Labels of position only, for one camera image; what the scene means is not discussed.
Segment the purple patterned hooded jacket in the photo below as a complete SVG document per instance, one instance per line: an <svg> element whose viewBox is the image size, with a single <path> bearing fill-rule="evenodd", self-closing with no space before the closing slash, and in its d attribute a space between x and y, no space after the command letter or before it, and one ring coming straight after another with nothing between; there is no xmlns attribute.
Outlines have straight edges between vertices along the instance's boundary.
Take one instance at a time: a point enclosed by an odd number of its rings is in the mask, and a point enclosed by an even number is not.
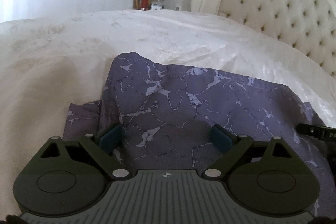
<svg viewBox="0 0 336 224"><path fill-rule="evenodd" d="M319 180L312 214L335 217L335 168L327 161L335 145L295 131L299 123L322 120L285 85L123 53L113 60L99 100L70 105L63 138L77 140L115 123L123 127L123 143L112 155L130 170L202 172L221 156L209 135L215 124L258 141L280 136Z"/></svg>

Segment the white floral bed cover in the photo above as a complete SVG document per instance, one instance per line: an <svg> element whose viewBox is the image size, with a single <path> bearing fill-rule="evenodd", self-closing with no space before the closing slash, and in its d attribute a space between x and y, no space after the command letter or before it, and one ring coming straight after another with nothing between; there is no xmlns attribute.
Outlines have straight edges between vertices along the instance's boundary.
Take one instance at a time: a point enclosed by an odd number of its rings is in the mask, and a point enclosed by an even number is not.
<svg viewBox="0 0 336 224"><path fill-rule="evenodd" d="M210 68L285 85L335 126L335 79L295 48L216 15L135 10L1 24L1 216L19 213L13 183L71 104L102 96L113 60Z"/></svg>

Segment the cream tufted headboard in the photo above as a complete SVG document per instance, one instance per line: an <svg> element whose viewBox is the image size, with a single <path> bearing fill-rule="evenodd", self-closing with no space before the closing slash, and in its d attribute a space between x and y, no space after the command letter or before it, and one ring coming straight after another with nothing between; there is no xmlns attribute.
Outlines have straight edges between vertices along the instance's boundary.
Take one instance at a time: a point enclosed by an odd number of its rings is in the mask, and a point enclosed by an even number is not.
<svg viewBox="0 0 336 224"><path fill-rule="evenodd" d="M335 76L335 0L191 0L191 11L280 40Z"/></svg>

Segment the red bottle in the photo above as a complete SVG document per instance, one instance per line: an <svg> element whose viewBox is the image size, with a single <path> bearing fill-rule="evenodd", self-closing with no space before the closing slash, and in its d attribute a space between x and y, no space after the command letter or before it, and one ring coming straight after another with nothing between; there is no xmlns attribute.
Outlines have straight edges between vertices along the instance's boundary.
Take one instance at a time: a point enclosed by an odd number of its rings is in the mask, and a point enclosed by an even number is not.
<svg viewBox="0 0 336 224"><path fill-rule="evenodd" d="M149 0L141 0L140 10L147 11L149 9Z"/></svg>

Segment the wooden picture frame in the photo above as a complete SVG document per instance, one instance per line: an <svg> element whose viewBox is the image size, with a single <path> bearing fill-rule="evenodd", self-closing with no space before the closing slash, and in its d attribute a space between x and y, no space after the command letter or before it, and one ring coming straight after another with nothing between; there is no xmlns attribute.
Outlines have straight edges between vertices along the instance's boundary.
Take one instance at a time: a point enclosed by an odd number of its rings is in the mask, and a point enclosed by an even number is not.
<svg viewBox="0 0 336 224"><path fill-rule="evenodd" d="M139 10L141 8L141 1L142 0L133 0L133 8Z"/></svg>

